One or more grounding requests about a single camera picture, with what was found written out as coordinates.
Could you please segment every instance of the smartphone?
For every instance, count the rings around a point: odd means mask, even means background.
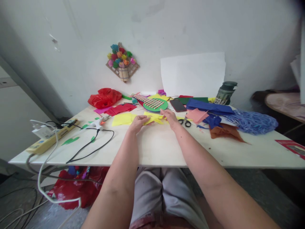
[[[175,109],[176,112],[186,111],[186,108],[179,100],[170,100],[171,105]]]

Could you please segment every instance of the gray pants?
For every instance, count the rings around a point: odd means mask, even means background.
[[[131,224],[154,212],[182,217],[197,229],[208,228],[191,186],[178,168],[138,169]]]

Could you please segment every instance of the black scissors handle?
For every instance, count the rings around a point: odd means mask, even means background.
[[[184,123],[184,119],[179,119],[178,122],[182,125],[182,124]],[[185,125],[186,127],[191,127],[191,122],[188,121],[188,120],[186,120],[185,123],[184,123],[184,125]]]

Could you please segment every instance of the red plastic bag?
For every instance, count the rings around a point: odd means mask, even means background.
[[[91,95],[88,103],[97,109],[110,107],[122,98],[122,93],[111,88],[98,90],[97,95]]]
[[[110,167],[86,167],[83,172],[77,176],[77,179],[92,179],[100,183],[104,182],[106,174]],[[62,170],[59,174],[61,178],[73,179],[74,176],[66,170]],[[101,185],[92,181],[64,181],[57,180],[54,187],[49,191],[48,195],[55,195],[57,200],[77,199],[81,197],[82,208],[91,206],[97,198]],[[78,207],[78,201],[60,204],[64,209],[74,209]]]

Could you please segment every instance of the floor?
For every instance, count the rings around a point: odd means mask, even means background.
[[[300,210],[285,194],[281,192],[260,170],[256,169],[227,169],[230,175],[258,202],[260,206],[274,219],[281,228],[301,228],[300,219],[305,218],[305,213]],[[202,196],[202,192],[188,169],[183,169],[194,193]],[[32,208],[35,200],[35,191],[26,189],[12,193],[6,197],[3,195],[24,187],[36,187],[36,182],[21,181],[9,178],[0,185],[0,219],[9,212],[23,208],[28,211]],[[36,205],[42,196],[38,193]],[[89,208],[79,210],[64,226],[67,228],[80,228],[85,220]],[[72,210],[64,210],[59,205],[47,202],[35,213],[32,220],[25,227],[30,228],[57,228],[70,214]],[[19,212],[15,212],[0,223],[0,228],[5,228]],[[16,229],[21,229],[26,217],[23,217]]]

